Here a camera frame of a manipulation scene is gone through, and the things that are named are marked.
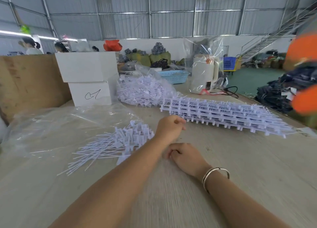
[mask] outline fluorescent light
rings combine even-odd
[[[54,38],[54,37],[45,37],[45,36],[39,36],[39,38],[42,38],[42,39],[49,39],[49,40],[58,40],[58,38]]]
[[[76,42],[77,42],[77,39],[72,39],[72,38],[64,38],[64,40],[68,40],[68,41],[76,41]]]
[[[0,34],[11,34],[11,35],[31,37],[30,34],[16,33],[16,32],[10,32],[10,31],[2,31],[2,30],[0,30]]]

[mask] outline white box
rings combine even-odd
[[[63,81],[103,82],[118,73],[115,52],[56,53]]]
[[[55,56],[75,106],[110,105],[118,100],[115,52],[56,53]]]

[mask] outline staircase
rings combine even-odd
[[[317,2],[313,3],[311,6],[305,8],[304,10],[297,9],[293,11],[289,16],[291,16],[290,19],[288,19],[286,22],[284,22],[280,28],[272,33],[269,34],[267,37],[262,38],[261,40],[258,40],[256,42],[253,42],[250,44],[247,48],[244,48],[247,44],[251,43],[254,39],[246,43],[241,48],[240,53],[240,59],[242,59],[242,62],[249,61],[250,58],[252,58],[254,55],[260,52],[260,50],[264,49],[268,45],[270,45],[275,40],[279,39],[280,37],[289,34],[292,32],[292,30],[295,30],[299,28],[301,25],[303,25],[311,16],[316,14],[317,10]]]

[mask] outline red plastic bag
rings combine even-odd
[[[119,40],[105,40],[103,48],[106,51],[115,51],[119,52],[122,49],[122,45],[119,43]]]

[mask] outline silver bangle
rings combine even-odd
[[[227,172],[227,177],[228,177],[228,179],[230,179],[230,173],[229,173],[229,171],[226,170],[226,169],[217,167],[217,168],[211,168],[210,170],[208,170],[207,173],[204,175],[203,182],[202,182],[202,183],[203,183],[203,187],[204,187],[205,191],[208,192],[208,194],[209,194],[209,191],[206,189],[206,186],[205,186],[206,180],[207,180],[208,176],[212,173],[212,171],[215,171],[215,170],[225,170],[225,171]]]

